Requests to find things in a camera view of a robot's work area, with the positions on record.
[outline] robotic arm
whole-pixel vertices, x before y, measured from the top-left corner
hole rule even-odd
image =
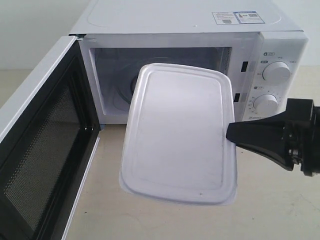
[[[309,99],[289,98],[286,110],[261,120],[230,123],[226,138],[288,171],[320,173],[320,107]]]

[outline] control panel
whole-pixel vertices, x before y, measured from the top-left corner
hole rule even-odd
[[[261,32],[260,55],[254,70],[243,121],[279,113],[299,67],[308,38],[302,31]]]

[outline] table surface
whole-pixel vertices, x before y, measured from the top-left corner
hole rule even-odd
[[[0,71],[0,107],[29,71]],[[289,97],[320,106],[320,66],[301,67]],[[187,206],[144,199],[119,186],[126,127],[107,125],[84,184],[68,240],[320,239],[320,176],[237,149],[238,190],[228,206]]]

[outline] microwave door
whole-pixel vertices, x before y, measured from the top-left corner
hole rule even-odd
[[[0,239],[61,239],[99,120],[80,46],[62,37],[0,108]]]

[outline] white knob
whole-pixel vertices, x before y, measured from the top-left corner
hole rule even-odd
[[[254,102],[253,107],[258,114],[264,117],[272,116],[278,109],[278,101],[275,96],[266,94],[259,96]]]
[[[282,61],[276,61],[264,69],[262,76],[264,80],[270,83],[279,83],[288,80],[291,76],[291,71],[287,64]]]

